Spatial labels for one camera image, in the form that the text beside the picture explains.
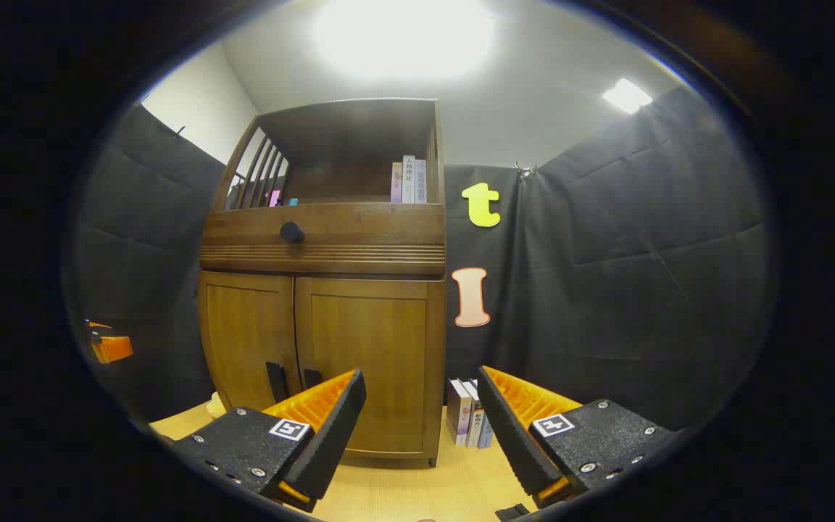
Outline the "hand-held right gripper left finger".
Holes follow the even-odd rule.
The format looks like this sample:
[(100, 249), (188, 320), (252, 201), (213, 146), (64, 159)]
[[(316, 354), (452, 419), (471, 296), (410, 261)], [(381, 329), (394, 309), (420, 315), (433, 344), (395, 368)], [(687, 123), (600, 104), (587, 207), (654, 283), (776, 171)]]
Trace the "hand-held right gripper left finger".
[(367, 384), (351, 369), (264, 410), (233, 407), (188, 436), (173, 452), (223, 483), (312, 513), (352, 437)]

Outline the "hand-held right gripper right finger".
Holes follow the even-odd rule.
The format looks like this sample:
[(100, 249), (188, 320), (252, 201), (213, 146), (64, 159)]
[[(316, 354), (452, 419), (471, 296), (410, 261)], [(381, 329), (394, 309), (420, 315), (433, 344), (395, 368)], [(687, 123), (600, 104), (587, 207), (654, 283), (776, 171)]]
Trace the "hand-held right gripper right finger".
[(478, 396), (515, 478), (538, 508), (639, 471), (679, 435), (610, 399), (580, 403), (488, 366)]

